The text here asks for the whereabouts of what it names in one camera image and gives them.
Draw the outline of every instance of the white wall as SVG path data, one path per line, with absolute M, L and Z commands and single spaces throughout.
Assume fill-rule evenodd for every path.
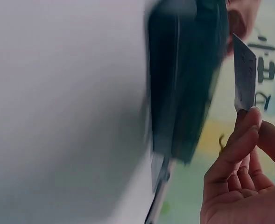
M 143 10 L 0 0 L 0 224 L 144 221 Z

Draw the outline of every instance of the blurry object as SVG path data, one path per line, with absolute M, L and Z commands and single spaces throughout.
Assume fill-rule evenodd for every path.
M 146 33 L 153 150 L 188 163 L 226 54 L 226 3 L 161 0 Z

